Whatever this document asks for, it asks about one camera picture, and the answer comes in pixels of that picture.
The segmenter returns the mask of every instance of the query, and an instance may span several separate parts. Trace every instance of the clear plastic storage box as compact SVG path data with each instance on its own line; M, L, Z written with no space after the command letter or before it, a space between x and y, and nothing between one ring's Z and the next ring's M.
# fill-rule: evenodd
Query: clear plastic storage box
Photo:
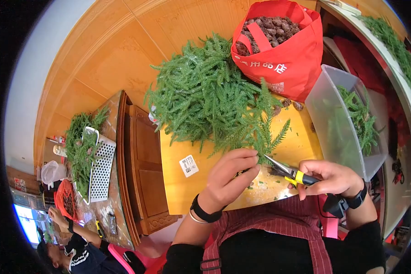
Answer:
M365 87L362 81L345 71L321 65L322 72L305 100L312 118L325 160L350 167L366 182L379 170L387 157L385 131L386 121L379 119L383 111L369 101L370 114L376 116L375 129L383 129L369 156L363 156L350 114L337 90L342 85L348 91L355 91L366 104Z

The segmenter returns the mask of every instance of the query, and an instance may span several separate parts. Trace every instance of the striped apron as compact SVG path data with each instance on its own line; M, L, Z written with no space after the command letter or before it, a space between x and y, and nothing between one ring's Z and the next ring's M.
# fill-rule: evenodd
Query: striped apron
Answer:
M306 239L312 257L314 274L332 274L332 265L321 231L317 226L318 215L313 200L307 196L300 201L298 195L264 205L224 211L214 223L215 241L205 249L201 270L203 274L220 274L219 246L236 233L248 229L263 229L270 233Z

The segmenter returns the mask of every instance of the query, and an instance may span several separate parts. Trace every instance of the person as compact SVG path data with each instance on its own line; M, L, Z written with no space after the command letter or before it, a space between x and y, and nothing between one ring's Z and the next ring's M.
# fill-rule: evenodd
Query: person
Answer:
M108 250L109 243L101 239L99 234L73 223L70 219L66 220L57 208L50 207L49 216L60 227L73 233L66 246L45 243L41 236L37 252L51 273L61 273L62 270L73 274L128 273ZM132 251L126 251L123 257L135 273L145 272L145 266Z
M298 195L287 199L222 212L259 173L257 153L229 151L210 170L206 188L192 203L167 251L163 274L384 273L375 206L363 180L348 167L301 161L299 170L321 181L309 187L299 184ZM361 192L362 203L345 213L349 229L345 239L322 237L319 208L310 201L314 195L332 193L352 199ZM204 249L211 233L213 243Z

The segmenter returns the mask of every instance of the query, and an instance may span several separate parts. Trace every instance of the white perforated tray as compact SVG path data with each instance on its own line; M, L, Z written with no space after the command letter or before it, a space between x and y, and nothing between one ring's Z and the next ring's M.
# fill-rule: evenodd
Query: white perforated tray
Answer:
M85 127L85 130L88 133L95 132L97 134L96 143L100 143L99 149L95 154L98 159L92 163L88 186L88 201L84 199L84 202L89 205L92 202L108 199L108 186L110 185L111 166L113 165L114 153L116 151L116 142L99 134L99 131L94 128Z

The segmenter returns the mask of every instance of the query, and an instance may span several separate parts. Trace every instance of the red plastic bag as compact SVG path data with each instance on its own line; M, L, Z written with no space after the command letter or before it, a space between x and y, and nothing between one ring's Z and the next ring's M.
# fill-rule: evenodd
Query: red plastic bag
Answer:
M55 199L55 206L61 211L63 216L70 218L71 220L77 222L77 214L76 214L76 206L74 203L74 191L73 186L71 185L70 181L64 179L60 186L58 187L58 191L54 196ZM64 204L64 200L67 200L69 205ZM66 210L66 206L69 208L69 211L72 211L72 214L69 214Z
M251 44L241 34L244 22L254 17L285 17L298 23L300 31L277 47L272 47L260 27L248 25L260 52L252 54ZM241 41L250 51L250 56L237 53L236 42ZM256 2L233 34L231 57L242 72L260 83L265 78L274 93L291 100L304 102L321 73L323 56L323 26L320 14L288 0Z

